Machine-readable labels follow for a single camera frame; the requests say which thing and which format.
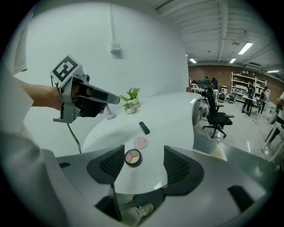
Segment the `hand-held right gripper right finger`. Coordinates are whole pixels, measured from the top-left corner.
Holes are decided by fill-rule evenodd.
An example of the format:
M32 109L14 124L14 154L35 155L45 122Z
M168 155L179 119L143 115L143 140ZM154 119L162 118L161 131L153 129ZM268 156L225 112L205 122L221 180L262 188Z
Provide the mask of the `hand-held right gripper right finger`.
M189 213L240 213L266 190L236 166L183 149L164 147L165 206Z

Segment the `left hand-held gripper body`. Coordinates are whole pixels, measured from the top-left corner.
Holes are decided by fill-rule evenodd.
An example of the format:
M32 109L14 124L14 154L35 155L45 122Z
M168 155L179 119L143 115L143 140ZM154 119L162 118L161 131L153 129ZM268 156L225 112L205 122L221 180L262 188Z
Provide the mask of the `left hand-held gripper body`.
M85 74L83 66L71 55L67 55L51 71L51 78L55 80L56 88L61 100L60 117L54 118L54 122L72 123L78 117L96 117L104 110L106 103L95 102L90 97L78 96L71 97L72 87L80 84L86 87L90 76Z

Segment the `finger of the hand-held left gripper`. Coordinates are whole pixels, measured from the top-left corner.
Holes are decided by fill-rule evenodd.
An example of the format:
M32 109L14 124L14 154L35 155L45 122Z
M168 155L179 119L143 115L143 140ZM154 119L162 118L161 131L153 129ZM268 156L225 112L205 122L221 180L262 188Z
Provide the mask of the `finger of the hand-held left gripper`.
M119 96L109 93L95 86L90 86L90 88L91 88L90 100L106 104L119 104L120 102Z

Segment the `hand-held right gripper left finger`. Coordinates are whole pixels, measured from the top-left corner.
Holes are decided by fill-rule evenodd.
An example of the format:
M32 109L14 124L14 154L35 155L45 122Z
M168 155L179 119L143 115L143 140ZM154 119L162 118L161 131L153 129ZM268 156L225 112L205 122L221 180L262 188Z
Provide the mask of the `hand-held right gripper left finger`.
M124 165L125 146L56 158L76 191L92 205L113 195L114 182Z

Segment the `person's left hand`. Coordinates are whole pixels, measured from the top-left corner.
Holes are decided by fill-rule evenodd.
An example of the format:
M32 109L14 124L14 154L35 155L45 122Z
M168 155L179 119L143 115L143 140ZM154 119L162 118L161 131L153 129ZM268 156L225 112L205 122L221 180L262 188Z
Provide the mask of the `person's left hand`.
M92 89L90 89L89 87L86 87L80 84L75 84L72 87L71 97L73 99L77 98L78 96L90 97L91 92L92 92Z

